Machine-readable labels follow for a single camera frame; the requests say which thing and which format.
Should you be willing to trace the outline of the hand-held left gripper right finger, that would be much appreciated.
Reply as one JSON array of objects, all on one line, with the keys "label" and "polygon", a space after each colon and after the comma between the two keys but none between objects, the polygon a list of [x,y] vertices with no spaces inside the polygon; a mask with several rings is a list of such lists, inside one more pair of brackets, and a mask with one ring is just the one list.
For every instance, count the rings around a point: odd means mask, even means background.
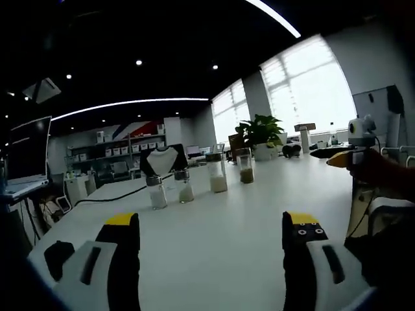
[{"label": "hand-held left gripper right finger", "polygon": [[361,262],[342,243],[328,239],[310,214],[282,216],[284,310],[373,310],[375,288]]}]

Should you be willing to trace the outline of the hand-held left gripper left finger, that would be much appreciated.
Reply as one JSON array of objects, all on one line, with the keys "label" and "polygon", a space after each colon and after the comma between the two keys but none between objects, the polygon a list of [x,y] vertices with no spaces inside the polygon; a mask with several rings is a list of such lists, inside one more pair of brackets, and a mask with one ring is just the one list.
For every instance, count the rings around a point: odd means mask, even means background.
[{"label": "hand-held left gripper left finger", "polygon": [[139,310],[137,213],[82,219],[70,214],[29,253],[66,310]]}]

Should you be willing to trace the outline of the person's right hand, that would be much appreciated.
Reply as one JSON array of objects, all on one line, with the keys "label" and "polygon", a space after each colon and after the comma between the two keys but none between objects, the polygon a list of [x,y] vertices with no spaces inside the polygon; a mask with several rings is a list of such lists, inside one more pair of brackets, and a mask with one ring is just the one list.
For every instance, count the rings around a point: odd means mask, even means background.
[{"label": "person's right hand", "polygon": [[373,187],[387,188],[394,163],[385,159],[374,149],[361,152],[363,159],[357,164],[347,166],[350,175],[356,180]]}]

